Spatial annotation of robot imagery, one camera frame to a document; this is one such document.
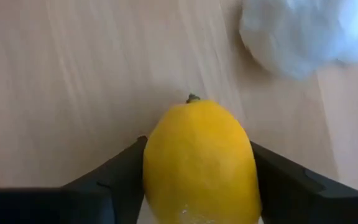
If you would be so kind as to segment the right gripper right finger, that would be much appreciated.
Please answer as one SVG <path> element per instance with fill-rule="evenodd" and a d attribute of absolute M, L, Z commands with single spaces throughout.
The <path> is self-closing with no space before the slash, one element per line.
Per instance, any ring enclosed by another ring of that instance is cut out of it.
<path fill-rule="evenodd" d="M 358 190 L 251 146 L 264 223 L 358 223 Z"/>

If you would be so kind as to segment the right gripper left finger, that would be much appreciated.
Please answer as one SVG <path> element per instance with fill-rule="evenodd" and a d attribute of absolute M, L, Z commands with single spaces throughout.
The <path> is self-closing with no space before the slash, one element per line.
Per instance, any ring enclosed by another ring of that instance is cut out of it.
<path fill-rule="evenodd" d="M 62 189 L 81 195 L 76 223 L 137 223 L 144 188 L 143 155 L 146 136 Z"/>

